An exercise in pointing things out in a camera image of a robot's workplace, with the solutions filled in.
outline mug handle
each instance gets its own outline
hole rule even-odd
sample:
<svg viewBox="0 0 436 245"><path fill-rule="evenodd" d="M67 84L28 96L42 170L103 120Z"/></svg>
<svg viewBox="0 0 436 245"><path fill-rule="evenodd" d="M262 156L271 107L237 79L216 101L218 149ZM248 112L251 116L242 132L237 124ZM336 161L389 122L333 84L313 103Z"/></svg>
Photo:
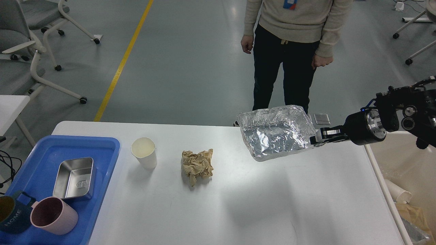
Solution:
<svg viewBox="0 0 436 245"><path fill-rule="evenodd" d="M31 207L32 204L33 204L34 202L36 202L36 199L35 199L34 197L29 196L29 195L28 195L27 193L25 193L24 191L16 191L16 192L12 195L12 198L13 198L14 200L16 200L16 199L17 199L21 194L23 194L24 196L30 198L30 201L29 201L29 203L27 204L28 207Z"/></svg>

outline chair armrest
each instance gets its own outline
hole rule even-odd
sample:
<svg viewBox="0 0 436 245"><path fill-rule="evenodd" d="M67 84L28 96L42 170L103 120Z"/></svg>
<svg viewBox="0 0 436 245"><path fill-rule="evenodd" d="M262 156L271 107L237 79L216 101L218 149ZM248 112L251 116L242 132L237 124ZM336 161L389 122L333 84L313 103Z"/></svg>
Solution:
<svg viewBox="0 0 436 245"><path fill-rule="evenodd" d="M59 0L58 2L58 10L59 12L61 12L62 14L65 14L64 12L64 3L68 1L68 0Z"/></svg>
<svg viewBox="0 0 436 245"><path fill-rule="evenodd" d="M17 46L14 46L14 47L12 47L12 48L9 48L9 49L3 51L2 53L3 53L3 54L11 54L11 53L14 53L14 52L16 52L16 51L18 51L18 50L20 50L20 49L27 48L27 47L29 47L29 46L35 44L35 43L36 43L35 41L28 41L28 42L25 42L25 43L23 43L23 44L19 44L19 45L17 45Z"/></svg>

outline blue tray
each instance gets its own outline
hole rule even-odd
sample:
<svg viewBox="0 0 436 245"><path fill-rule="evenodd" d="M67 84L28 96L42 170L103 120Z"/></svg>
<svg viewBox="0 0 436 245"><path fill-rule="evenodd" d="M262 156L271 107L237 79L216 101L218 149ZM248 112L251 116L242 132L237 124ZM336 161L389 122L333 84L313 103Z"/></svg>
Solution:
<svg viewBox="0 0 436 245"><path fill-rule="evenodd" d="M114 138L52 135L38 141L6 195L11 196L17 190L24 190L37 201L50 197L53 195L61 162L68 159L92 157L97 170L92 198L83 201L75 201L74 198L65 200L77 211L79 217L77 225L71 232L65 235L54 235L34 226L16 235L0 231L0 244L87 244L91 238L118 154L119 141ZM29 201L23 195L18 200L23 203Z"/></svg>

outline concrete floor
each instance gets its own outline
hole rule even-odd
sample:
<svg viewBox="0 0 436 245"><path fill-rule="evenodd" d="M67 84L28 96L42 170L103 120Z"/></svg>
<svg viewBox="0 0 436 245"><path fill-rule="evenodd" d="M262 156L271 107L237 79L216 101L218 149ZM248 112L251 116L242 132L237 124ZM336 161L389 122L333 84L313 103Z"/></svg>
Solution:
<svg viewBox="0 0 436 245"><path fill-rule="evenodd" d="M409 1L417 10L423 8ZM55 71L44 56L45 79L88 97L86 105L51 88L22 112L36 140L50 135L64 120L93 121L123 58L147 0L69 1L71 16L93 34L96 45L71 23L49 38L63 67ZM436 38L435 24L412 24L394 40L403 13L391 0L355 1L335 46L334 63L315 73L309 113L327 113L332 125L344 122L377 92L436 75L436 47L405 65L408 56ZM252 107L253 57L242 52L245 1L155 1L104 111L101 121L231 126L238 113ZM42 33L35 31L42 39ZM270 107L283 101L283 73L277 78ZM18 136L8 152L25 159L31 147Z"/></svg>

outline black cable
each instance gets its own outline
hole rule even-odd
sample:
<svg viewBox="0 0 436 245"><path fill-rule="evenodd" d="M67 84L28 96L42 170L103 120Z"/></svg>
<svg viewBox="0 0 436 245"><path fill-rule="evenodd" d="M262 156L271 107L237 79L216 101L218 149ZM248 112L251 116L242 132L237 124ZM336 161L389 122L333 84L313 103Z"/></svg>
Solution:
<svg viewBox="0 0 436 245"><path fill-rule="evenodd" d="M4 163L8 168L10 168L10 177L7 178L5 181L3 181L2 183L0 183L0 188L3 188L3 184L8 182L8 181L13 181L15 175L18 173L18 171L20 171L21 166L23 165L23 161L20 158L17 157L11 157L7 152L0 150L0 153L4 153L6 156L4 156L3 154L0 154L0 162ZM18 160L20 161L20 166L18 167L17 170L14 169L14 163L13 160Z"/></svg>
<svg viewBox="0 0 436 245"><path fill-rule="evenodd" d="M365 106L365 107L360 108L361 111L365 111L368 109L377 109L377 107L376 106Z"/></svg>
<svg viewBox="0 0 436 245"><path fill-rule="evenodd" d="M370 101L369 101L369 103L366 105L366 107L369 107L373 102L375 101L375 99L371 99Z"/></svg>
<svg viewBox="0 0 436 245"><path fill-rule="evenodd" d="M404 1L396 1L396 0L393 0L394 2L402 2L402 3L404 3L405 5L408 5L408 6L410 6L414 11L416 11L416 12L418 12L418 13L420 13L418 10L416 10L412 5L410 5L410 4L408 4L408 3L405 3L405 1L408 1L408 0L404 0ZM426 9L425 7L423 7L421 4L419 4L419 3L422 3L422 2L424 2L424 1L418 1L418 0L411 0L412 2L418 2L417 3L417 5L418 6L420 6L421 8L423 8L423 9Z"/></svg>

